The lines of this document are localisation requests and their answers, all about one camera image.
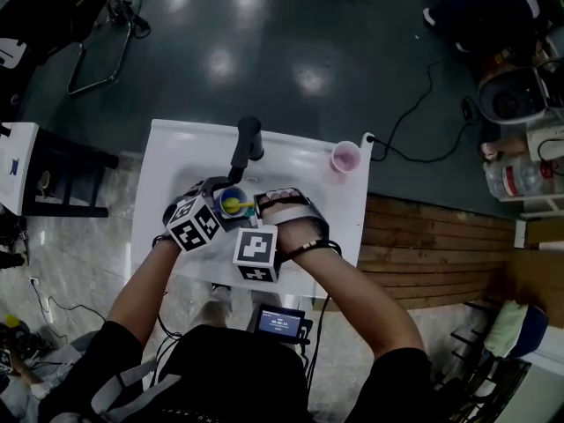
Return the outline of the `black faucet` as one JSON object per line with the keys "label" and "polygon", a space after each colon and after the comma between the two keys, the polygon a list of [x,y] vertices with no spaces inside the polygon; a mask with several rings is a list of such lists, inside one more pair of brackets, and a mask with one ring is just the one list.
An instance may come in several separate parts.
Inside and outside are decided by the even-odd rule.
{"label": "black faucet", "polygon": [[262,124],[253,115],[240,119],[237,125],[238,141],[231,160],[228,179],[232,184],[239,183],[249,161],[259,161],[264,155]]}

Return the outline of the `clear water jug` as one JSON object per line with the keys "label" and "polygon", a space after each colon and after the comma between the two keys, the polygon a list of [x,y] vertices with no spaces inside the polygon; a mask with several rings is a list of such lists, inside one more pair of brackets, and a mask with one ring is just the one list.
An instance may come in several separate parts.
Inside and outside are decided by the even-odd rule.
{"label": "clear water jug", "polygon": [[483,170],[491,195],[499,200],[551,194],[556,190],[552,169],[528,156],[503,157],[484,162]]}

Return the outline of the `wooden plank platform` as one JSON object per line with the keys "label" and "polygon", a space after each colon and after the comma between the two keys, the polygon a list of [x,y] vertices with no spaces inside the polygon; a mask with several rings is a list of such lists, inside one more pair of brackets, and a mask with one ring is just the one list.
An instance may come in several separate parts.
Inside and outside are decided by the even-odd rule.
{"label": "wooden plank platform", "polygon": [[487,297],[514,249],[516,223],[367,196],[358,267],[406,309]]}

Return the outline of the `blue cup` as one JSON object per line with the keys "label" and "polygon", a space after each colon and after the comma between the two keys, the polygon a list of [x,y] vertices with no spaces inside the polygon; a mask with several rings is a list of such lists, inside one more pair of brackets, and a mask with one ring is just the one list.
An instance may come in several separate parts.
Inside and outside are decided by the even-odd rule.
{"label": "blue cup", "polygon": [[215,205],[216,212],[218,214],[224,214],[228,218],[229,217],[234,218],[234,217],[245,216],[245,213],[243,213],[243,212],[236,214],[236,215],[228,215],[228,214],[226,214],[222,211],[221,204],[222,204],[223,201],[225,201],[229,197],[238,198],[241,202],[248,202],[249,201],[248,196],[243,189],[241,189],[237,186],[231,186],[229,188],[219,190],[214,194],[214,205]]}

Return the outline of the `red plastic cup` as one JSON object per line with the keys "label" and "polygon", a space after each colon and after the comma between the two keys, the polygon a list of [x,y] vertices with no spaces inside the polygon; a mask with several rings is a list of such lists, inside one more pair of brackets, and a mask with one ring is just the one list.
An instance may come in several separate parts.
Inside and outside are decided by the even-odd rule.
{"label": "red plastic cup", "polygon": [[351,173],[360,165],[360,161],[361,150],[351,141],[341,141],[331,151],[330,166],[340,174]]}

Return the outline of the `person's right forearm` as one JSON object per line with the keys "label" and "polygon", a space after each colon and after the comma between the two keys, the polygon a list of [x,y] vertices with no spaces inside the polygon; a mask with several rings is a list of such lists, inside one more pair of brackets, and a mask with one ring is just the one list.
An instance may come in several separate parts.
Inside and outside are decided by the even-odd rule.
{"label": "person's right forearm", "polygon": [[278,249],[322,286],[377,359],[397,349],[424,349],[407,311],[334,249],[282,241]]}

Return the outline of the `black office chair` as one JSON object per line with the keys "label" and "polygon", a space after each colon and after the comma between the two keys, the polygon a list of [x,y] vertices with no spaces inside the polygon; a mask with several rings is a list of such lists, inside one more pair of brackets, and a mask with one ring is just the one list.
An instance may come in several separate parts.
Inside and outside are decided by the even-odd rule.
{"label": "black office chair", "polygon": [[531,364],[491,354],[462,378],[439,382],[436,423],[494,423],[528,374]]}

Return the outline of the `small black monitor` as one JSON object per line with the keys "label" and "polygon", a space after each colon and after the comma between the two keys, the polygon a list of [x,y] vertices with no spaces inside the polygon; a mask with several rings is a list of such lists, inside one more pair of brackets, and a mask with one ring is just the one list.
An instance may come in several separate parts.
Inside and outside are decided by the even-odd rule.
{"label": "small black monitor", "polygon": [[305,312],[262,304],[258,310],[254,332],[281,343],[296,345],[300,340]]}

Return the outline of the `chrome frame black chair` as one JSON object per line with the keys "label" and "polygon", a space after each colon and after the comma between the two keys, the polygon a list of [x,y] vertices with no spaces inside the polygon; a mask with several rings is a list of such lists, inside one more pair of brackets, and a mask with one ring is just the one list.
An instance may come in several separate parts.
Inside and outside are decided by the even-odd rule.
{"label": "chrome frame black chair", "polygon": [[[106,9],[110,18],[127,27],[122,52],[109,77],[76,87],[79,69],[86,55],[85,40]],[[69,95],[77,95],[115,81],[122,69],[128,46],[136,30],[151,32],[128,0],[9,0],[0,7],[0,67],[13,70],[29,54],[37,64],[45,63],[69,45],[79,45],[76,66],[67,85]]]}

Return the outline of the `blue chair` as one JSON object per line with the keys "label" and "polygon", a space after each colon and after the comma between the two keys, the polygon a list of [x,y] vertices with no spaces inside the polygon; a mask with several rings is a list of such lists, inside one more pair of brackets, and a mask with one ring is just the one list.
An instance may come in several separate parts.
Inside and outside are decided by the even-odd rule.
{"label": "blue chair", "polygon": [[484,347],[484,340],[503,304],[498,310],[495,310],[494,308],[486,308],[470,302],[466,302],[465,305],[467,307],[483,311],[489,315],[495,314],[495,316],[493,320],[486,325],[486,328],[482,332],[478,332],[476,334],[477,338],[473,341],[463,338],[455,332],[452,332],[450,336],[472,348],[478,349],[480,354],[484,353],[487,358],[493,358],[494,360],[521,359],[522,357],[535,352],[540,347],[548,328],[549,318],[547,314],[539,307],[527,305],[527,315],[524,319],[523,327],[516,346],[511,350],[510,354],[506,358],[496,358]]}

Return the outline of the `person's right hand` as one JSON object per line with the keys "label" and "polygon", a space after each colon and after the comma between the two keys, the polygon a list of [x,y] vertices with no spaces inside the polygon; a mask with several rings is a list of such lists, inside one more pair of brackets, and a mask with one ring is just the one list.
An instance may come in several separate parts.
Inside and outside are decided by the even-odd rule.
{"label": "person's right hand", "polygon": [[[300,194],[296,190],[283,190],[273,192],[269,196],[264,196],[259,200],[260,205],[266,205],[273,202],[273,205],[264,210],[263,215],[273,216],[287,209],[299,207],[298,204],[283,203],[284,198],[298,197]],[[289,256],[295,250],[300,249],[303,245],[320,239],[317,226],[311,219],[295,219],[285,222],[278,226],[278,249],[285,255]],[[334,252],[331,249],[311,249],[301,252],[293,257],[293,261],[301,268],[306,270],[311,263],[318,262],[319,259],[331,257]]]}

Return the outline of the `person's left forearm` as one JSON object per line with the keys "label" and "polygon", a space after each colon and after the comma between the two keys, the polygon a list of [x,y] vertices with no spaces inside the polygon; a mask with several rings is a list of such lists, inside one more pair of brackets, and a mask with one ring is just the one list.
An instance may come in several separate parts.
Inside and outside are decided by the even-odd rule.
{"label": "person's left forearm", "polygon": [[120,324],[145,347],[157,322],[174,264],[181,250],[158,241],[117,296],[107,320]]}

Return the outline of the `yellow brush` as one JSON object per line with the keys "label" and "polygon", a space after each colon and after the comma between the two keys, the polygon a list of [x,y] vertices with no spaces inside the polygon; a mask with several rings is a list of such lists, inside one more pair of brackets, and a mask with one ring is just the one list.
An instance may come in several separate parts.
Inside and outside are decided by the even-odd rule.
{"label": "yellow brush", "polygon": [[238,198],[229,197],[221,204],[221,209],[228,215],[236,215],[241,212],[245,213],[248,208],[254,207],[253,202],[241,202]]}

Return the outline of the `green cloth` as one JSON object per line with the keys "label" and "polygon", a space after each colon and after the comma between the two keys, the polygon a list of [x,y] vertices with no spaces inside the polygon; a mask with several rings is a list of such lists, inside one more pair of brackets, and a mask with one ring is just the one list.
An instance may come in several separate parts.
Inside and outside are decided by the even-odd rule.
{"label": "green cloth", "polygon": [[486,335],[484,347],[496,358],[506,358],[516,346],[528,306],[505,301]]}

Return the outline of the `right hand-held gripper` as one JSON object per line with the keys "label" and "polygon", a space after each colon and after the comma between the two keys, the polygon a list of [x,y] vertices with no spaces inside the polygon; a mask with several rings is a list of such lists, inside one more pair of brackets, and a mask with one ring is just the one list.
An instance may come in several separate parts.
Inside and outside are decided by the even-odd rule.
{"label": "right hand-held gripper", "polygon": [[308,220],[316,226],[320,241],[330,244],[330,227],[311,200],[299,189],[278,189],[254,196],[255,222],[239,229],[233,264],[247,281],[276,283],[280,266],[299,255],[278,252],[278,229],[281,225]]}

